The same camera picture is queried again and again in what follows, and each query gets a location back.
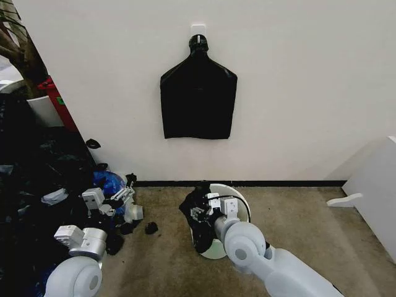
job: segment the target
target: black baseboard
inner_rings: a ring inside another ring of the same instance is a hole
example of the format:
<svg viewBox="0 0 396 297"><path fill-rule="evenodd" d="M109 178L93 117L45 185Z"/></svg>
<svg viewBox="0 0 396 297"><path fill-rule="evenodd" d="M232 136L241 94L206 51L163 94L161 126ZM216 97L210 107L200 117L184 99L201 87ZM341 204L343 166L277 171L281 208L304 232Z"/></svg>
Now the black baseboard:
<svg viewBox="0 0 396 297"><path fill-rule="evenodd" d="M200 181L137 181L134 187L194 187ZM346 181L208 181L233 187L341 187Z"/></svg>

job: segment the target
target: white wall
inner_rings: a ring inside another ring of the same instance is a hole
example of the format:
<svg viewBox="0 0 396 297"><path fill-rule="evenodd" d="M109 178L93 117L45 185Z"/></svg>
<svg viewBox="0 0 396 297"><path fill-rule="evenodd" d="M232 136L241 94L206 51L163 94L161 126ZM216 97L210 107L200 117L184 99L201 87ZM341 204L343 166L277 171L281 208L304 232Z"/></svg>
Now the white wall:
<svg viewBox="0 0 396 297"><path fill-rule="evenodd" d="M396 1L14 2L95 156L141 180L345 179L396 131ZM238 75L229 140L163 138L193 22Z"/></svg>

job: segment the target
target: cable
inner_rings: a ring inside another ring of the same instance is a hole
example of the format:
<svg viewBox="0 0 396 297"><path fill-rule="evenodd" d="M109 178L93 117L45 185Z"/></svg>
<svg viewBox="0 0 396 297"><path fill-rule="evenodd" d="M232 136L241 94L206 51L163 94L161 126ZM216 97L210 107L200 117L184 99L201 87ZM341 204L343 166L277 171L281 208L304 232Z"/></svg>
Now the cable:
<svg viewBox="0 0 396 297"><path fill-rule="evenodd" d="M251 219L251 216L250 216L249 207L248 207L247 203L246 203L242 198L240 198L240 197L238 197L238 196L234 196L234 195L222 195L222 196L217 196L217 197L209 198L208 200L214 200L214 199L220 199L220 198L227 198L227 197L237 198L238 200L240 200L240 201L243 203L243 205L245 205L246 210L247 210L247 214L248 214L247 217L249 218L249 223L251 223L251 222L252 222L252 219Z"/></svg>

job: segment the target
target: white adhesive hook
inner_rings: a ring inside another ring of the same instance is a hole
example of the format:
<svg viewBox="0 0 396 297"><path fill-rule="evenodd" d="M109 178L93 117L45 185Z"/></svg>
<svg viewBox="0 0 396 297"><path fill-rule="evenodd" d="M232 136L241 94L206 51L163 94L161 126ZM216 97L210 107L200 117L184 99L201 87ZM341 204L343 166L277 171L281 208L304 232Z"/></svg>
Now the white adhesive hook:
<svg viewBox="0 0 396 297"><path fill-rule="evenodd" d="M194 35L203 35L206 37L206 25L192 24L190 29L190 37L193 37Z"/></svg>

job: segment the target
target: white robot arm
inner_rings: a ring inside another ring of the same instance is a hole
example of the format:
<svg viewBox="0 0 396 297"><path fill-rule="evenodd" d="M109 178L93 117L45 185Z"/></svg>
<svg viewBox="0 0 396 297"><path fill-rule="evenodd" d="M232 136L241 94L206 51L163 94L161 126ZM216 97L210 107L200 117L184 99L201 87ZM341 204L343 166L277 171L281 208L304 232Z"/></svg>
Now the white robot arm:
<svg viewBox="0 0 396 297"><path fill-rule="evenodd" d="M210 198L224 216L215 221L215 232L237 271L253 273L264 282L271 297L342 297L328 280L284 249L265 242L252 223L240 222L236 198Z"/></svg>
<svg viewBox="0 0 396 297"><path fill-rule="evenodd" d="M55 239L69 248L72 258L60 263L46 284L45 297L93 297L101 285L107 234L96 228L60 226Z"/></svg>

